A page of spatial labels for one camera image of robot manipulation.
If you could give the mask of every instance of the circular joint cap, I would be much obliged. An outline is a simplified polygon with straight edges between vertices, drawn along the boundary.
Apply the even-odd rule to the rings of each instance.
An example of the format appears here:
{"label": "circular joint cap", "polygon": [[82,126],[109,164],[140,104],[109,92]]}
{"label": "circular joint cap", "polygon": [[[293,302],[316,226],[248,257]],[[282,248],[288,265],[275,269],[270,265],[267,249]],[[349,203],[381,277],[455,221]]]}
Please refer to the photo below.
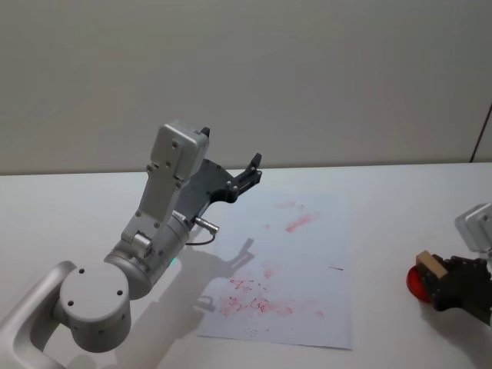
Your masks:
{"label": "circular joint cap", "polygon": [[109,263],[73,270],[63,281],[60,302],[72,323],[111,324],[129,306],[125,274]]}

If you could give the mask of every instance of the red smudge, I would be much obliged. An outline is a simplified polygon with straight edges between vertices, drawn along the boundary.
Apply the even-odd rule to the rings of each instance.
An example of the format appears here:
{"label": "red smudge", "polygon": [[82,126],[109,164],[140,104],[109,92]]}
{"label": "red smudge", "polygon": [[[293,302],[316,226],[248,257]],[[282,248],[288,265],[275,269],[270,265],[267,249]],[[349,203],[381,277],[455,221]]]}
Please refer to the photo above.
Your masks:
{"label": "red smudge", "polygon": [[294,233],[300,226],[305,225],[307,223],[311,223],[314,219],[316,219],[316,217],[313,216],[312,214],[306,214],[303,217],[297,219],[296,221],[290,223],[288,227],[285,228],[285,230],[289,233]]}
{"label": "red smudge", "polygon": [[236,286],[235,290],[249,290],[251,291],[252,288],[248,287],[248,286],[245,286],[244,283],[246,282],[254,282],[254,281],[244,281],[244,280],[241,280],[241,279],[230,279],[229,280],[233,285]]}
{"label": "red smudge", "polygon": [[275,310],[275,304],[271,303],[266,298],[254,298],[249,304],[250,308],[258,309],[262,313],[268,313],[269,311]]}
{"label": "red smudge", "polygon": [[229,299],[221,298],[221,314],[225,317],[242,309],[244,309],[244,307],[238,298],[233,298],[232,296],[230,296]]}
{"label": "red smudge", "polygon": [[317,317],[318,319],[324,319],[324,313],[323,313],[323,311],[316,311],[314,313],[314,316]]}
{"label": "red smudge", "polygon": [[286,306],[286,307],[281,307],[280,309],[277,310],[277,314],[279,317],[288,317],[289,315],[291,315],[294,311]]}
{"label": "red smudge", "polygon": [[296,201],[286,201],[286,202],[280,202],[275,205],[276,208],[293,208],[296,205]]}
{"label": "red smudge", "polygon": [[250,308],[257,309],[262,314],[276,311],[279,317],[287,317],[294,311],[291,307],[287,306],[288,301],[269,301],[266,298],[258,297],[249,304]]}
{"label": "red smudge", "polygon": [[270,278],[272,275],[274,275],[274,271],[273,269],[267,269],[266,271],[264,271],[263,275],[265,278]]}

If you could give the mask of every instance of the cable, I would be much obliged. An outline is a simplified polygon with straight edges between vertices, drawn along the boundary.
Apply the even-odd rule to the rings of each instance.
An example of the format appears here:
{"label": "cable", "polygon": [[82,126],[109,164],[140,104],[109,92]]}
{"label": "cable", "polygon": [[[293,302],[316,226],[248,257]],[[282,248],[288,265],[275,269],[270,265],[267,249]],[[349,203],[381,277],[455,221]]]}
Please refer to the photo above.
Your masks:
{"label": "cable", "polygon": [[186,245],[187,246],[203,246],[205,244],[211,244],[213,241],[215,241],[215,234],[213,234],[212,238],[208,241],[205,241],[205,242],[188,242]]}
{"label": "cable", "polygon": [[475,144],[474,152],[470,158],[470,163],[473,163],[475,161],[475,155],[477,154],[478,147],[480,146],[480,142],[482,141],[482,136],[484,136],[485,128],[487,127],[487,123],[489,122],[491,112],[492,112],[492,103],[490,103],[489,112],[487,113],[487,117],[485,117],[484,125],[482,125],[482,129],[480,131],[480,134],[478,135],[478,140],[477,143]]}

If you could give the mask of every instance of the white paper sheet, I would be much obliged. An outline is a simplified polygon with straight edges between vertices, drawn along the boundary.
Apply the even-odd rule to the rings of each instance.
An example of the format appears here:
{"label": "white paper sheet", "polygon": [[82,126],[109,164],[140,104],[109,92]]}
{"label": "white paper sheet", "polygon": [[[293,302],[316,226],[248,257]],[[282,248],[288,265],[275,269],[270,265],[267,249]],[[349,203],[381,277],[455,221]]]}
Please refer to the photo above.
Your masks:
{"label": "white paper sheet", "polygon": [[255,188],[241,196],[224,216],[215,254],[243,265],[207,286],[214,311],[196,333],[350,349],[345,219],[329,194]]}

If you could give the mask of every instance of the wooden block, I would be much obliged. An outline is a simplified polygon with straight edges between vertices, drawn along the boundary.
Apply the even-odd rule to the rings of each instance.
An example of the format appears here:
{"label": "wooden block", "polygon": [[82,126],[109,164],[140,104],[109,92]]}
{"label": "wooden block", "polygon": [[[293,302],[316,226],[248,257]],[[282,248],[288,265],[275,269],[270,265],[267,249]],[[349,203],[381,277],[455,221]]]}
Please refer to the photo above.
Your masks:
{"label": "wooden block", "polygon": [[417,255],[417,264],[422,263],[425,265],[432,273],[436,275],[437,278],[441,279],[447,274],[447,270],[443,267],[439,261],[434,259],[429,251],[423,251]]}

